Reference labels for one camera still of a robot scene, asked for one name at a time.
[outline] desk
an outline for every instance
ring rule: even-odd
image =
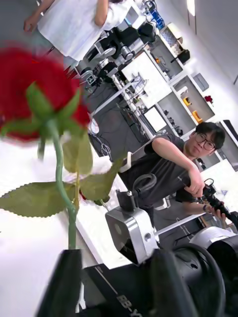
[[[37,145],[22,148],[0,141],[0,153],[0,195],[30,182],[55,180],[56,156],[52,145],[46,146],[44,162],[37,158]],[[106,165],[110,167],[109,159],[98,158],[94,150],[93,157],[94,172],[103,171]],[[72,174],[64,170],[63,178],[71,181]],[[115,186],[125,189],[119,176]],[[117,202],[111,199],[108,204],[114,206]],[[123,262],[113,245],[105,212],[103,207],[81,202],[77,246],[82,249],[84,267],[104,260],[111,266],[128,263],[127,259]],[[63,212],[50,218],[25,218],[0,210],[0,316],[35,315],[58,256],[68,247],[67,227]]]

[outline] rose stem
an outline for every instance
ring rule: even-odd
[[[57,165],[56,165],[56,184],[57,188],[61,194],[61,197],[66,203],[67,211],[68,211],[68,248],[70,250],[76,249],[76,208],[70,198],[67,195],[67,192],[63,186],[62,180],[62,170],[63,170],[63,150],[60,143],[60,136],[58,134],[58,130],[56,127],[56,123],[54,120],[49,120],[46,124],[47,129],[52,137],[55,151],[56,151],[56,158],[57,158]]]
[[[76,186],[75,186],[75,197],[74,197],[74,205],[75,205],[75,208],[76,208],[76,212],[79,210],[79,187],[80,187],[80,174],[77,171]]]

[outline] white desk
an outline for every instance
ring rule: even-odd
[[[0,141],[0,153],[0,195],[30,182],[55,180],[56,156],[51,145],[46,146],[44,162],[37,159],[36,145],[21,148]],[[94,150],[93,157],[95,172],[103,171],[103,165],[110,167],[109,159],[98,158]],[[72,179],[66,171],[63,177]],[[115,186],[124,189],[119,176]],[[111,267],[128,263],[110,240],[105,212],[103,207],[81,203],[77,246],[82,249],[84,267],[104,261]],[[0,316],[35,315],[59,254],[68,247],[67,227],[63,212],[49,218],[25,218],[0,210]]]
[[[151,61],[146,52],[140,54],[130,64],[122,69],[122,73],[128,81],[135,76],[140,75],[145,81],[145,95],[140,98],[147,108],[152,107],[155,103],[169,95],[172,90]]]

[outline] person's arm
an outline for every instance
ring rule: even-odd
[[[24,21],[24,31],[31,32],[35,29],[41,13],[47,10],[55,0],[43,0],[38,8]]]
[[[98,0],[95,24],[98,26],[103,26],[107,20],[108,16],[108,0]]]
[[[152,148],[159,156],[170,160],[188,171],[191,180],[190,187],[185,190],[194,197],[202,197],[202,191],[205,186],[202,181],[199,169],[190,159],[188,159],[172,142],[164,138],[156,138],[152,142]]]
[[[201,214],[204,212],[211,213],[213,216],[216,216],[220,219],[225,220],[226,216],[224,213],[221,214],[220,210],[215,211],[214,208],[210,204],[198,204],[198,203],[189,203],[189,202],[183,202],[184,211],[187,214]]]

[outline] white wall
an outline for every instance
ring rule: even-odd
[[[191,60],[186,67],[190,73],[200,72],[208,82],[210,88],[205,91],[205,95],[212,96],[218,120],[229,119],[238,131],[238,92],[230,79],[190,29],[185,15],[180,15],[168,0],[157,0],[157,7],[166,24],[173,22],[180,29],[183,46],[191,53]]]
[[[171,2],[188,22],[186,0]],[[197,35],[233,83],[238,75],[238,1],[196,0],[195,7]],[[190,27],[195,31],[194,22],[190,15]]]

